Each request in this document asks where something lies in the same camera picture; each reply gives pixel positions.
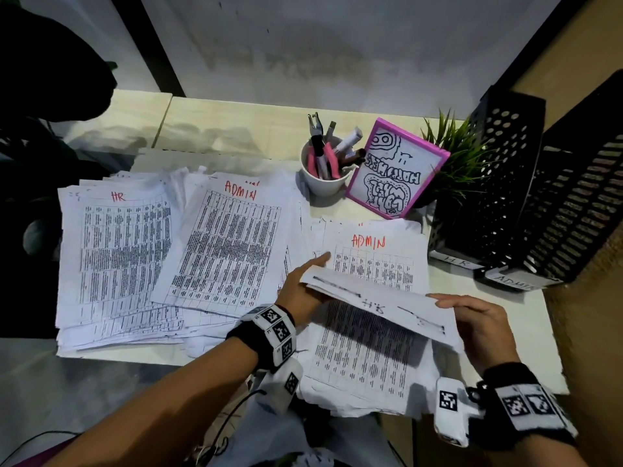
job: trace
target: pink frame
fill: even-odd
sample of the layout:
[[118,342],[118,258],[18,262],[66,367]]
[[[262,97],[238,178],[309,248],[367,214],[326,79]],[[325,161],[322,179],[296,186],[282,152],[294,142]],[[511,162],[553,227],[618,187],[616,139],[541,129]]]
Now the pink frame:
[[435,144],[431,144],[427,140],[424,140],[424,139],[416,136],[415,134],[411,134],[408,131],[405,131],[404,129],[401,129],[398,126],[392,125],[388,121],[385,121],[382,117],[376,118],[376,121],[374,122],[374,126],[372,126],[372,131],[370,132],[370,136],[369,136],[368,141],[366,143],[366,150],[368,150],[368,148],[370,147],[370,143],[372,142],[372,138],[376,134],[376,130],[379,129],[380,127],[382,127],[383,129],[386,129],[386,130],[388,130],[388,131],[390,131],[390,132],[392,132],[394,134],[397,134],[397,135],[401,136],[403,139],[406,139],[409,142],[415,143],[419,147],[421,147],[423,149],[426,149],[429,152],[432,152],[432,154],[435,154],[436,156],[441,157],[441,161],[439,162],[439,164],[437,164],[437,167],[435,167],[435,169],[433,169],[433,171],[428,175],[428,177],[426,177],[426,180],[424,181],[422,186],[420,186],[420,188],[418,189],[416,195],[413,198],[411,198],[411,201],[404,208],[404,211],[402,213],[400,213],[398,216],[390,216],[390,215],[386,215],[385,213],[381,213],[380,210],[377,210],[376,208],[371,207],[369,204],[367,204],[365,202],[362,202],[360,199],[355,198],[354,196],[352,196],[350,194],[350,189],[353,186],[353,183],[356,180],[357,175],[359,174],[360,170],[357,169],[354,172],[353,178],[351,178],[351,181],[348,184],[348,188],[347,188],[347,192],[346,192],[346,196],[348,198],[350,198],[354,202],[359,203],[361,206],[366,207],[368,210],[373,211],[376,214],[384,217],[386,220],[393,220],[393,219],[396,219],[396,218],[404,218],[404,216],[407,214],[407,212],[413,206],[413,203],[415,203],[417,198],[422,194],[422,192],[424,192],[424,189],[428,186],[428,184],[433,179],[435,174],[437,172],[439,172],[439,170],[441,169],[442,165],[446,163],[446,161],[448,160],[448,157],[450,156],[450,153],[447,150],[438,148],[437,146],[435,146]]

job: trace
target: picture frame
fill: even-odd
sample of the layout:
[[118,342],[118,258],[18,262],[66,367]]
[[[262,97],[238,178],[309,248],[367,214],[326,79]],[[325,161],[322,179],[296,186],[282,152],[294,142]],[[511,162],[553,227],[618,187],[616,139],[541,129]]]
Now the picture frame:
[[346,196],[385,219],[403,218],[450,156],[382,117],[365,149]]

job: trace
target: desk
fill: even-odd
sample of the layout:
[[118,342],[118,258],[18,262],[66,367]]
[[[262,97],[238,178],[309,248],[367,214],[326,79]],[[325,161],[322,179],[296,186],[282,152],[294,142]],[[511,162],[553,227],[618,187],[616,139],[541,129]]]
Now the desk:
[[[132,170],[149,172],[182,165],[197,167],[214,164],[214,153],[200,153],[208,152],[210,148],[228,154],[253,156],[256,159],[298,159],[301,145],[309,135],[307,112],[308,110],[301,108],[173,98],[156,147],[195,152],[147,151],[146,154],[136,157]],[[338,136],[345,136],[355,125],[359,125],[366,137],[376,119],[376,115],[367,113],[318,112],[321,120],[326,123],[325,127],[328,127],[331,120],[338,123],[335,133]],[[423,118],[391,115],[383,117],[415,133],[425,125]],[[239,162],[229,161],[228,164],[231,165],[227,171],[244,173],[244,170],[236,169]],[[355,220],[379,218],[343,197],[314,197],[311,204],[314,216],[339,215]],[[511,294],[499,291],[474,282],[470,271],[466,269],[436,261],[430,262],[429,273],[433,292],[470,294],[504,306],[521,359],[554,393],[568,393],[543,292]],[[59,355],[173,365],[183,365],[190,360],[178,345],[154,344],[124,345]],[[448,376],[462,377],[472,386],[480,379],[463,356],[458,363],[450,364]]]
[[88,121],[54,123],[52,129],[74,150],[136,155],[153,147],[171,93],[115,90],[104,114]]

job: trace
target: white wall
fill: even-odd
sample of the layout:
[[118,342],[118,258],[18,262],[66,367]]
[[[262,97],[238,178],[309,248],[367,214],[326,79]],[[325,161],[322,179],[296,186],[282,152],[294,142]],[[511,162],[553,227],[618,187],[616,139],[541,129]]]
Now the white wall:
[[560,0],[143,0],[187,96],[467,116]]
[[22,6],[64,24],[104,60],[117,62],[113,74],[119,88],[160,91],[110,0],[22,0]]

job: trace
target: black file organizer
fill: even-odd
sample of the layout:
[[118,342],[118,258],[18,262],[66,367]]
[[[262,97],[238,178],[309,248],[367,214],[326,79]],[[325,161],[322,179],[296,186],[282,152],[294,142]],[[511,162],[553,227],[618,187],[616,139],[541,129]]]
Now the black file organizer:
[[485,93],[469,119],[491,151],[483,160],[482,180],[461,205],[437,203],[430,251],[472,269],[515,258],[511,240],[533,177],[544,118],[542,98],[494,87]]
[[[623,70],[543,134],[516,243],[503,270],[572,282],[623,219]],[[485,271],[478,280],[491,284]]]

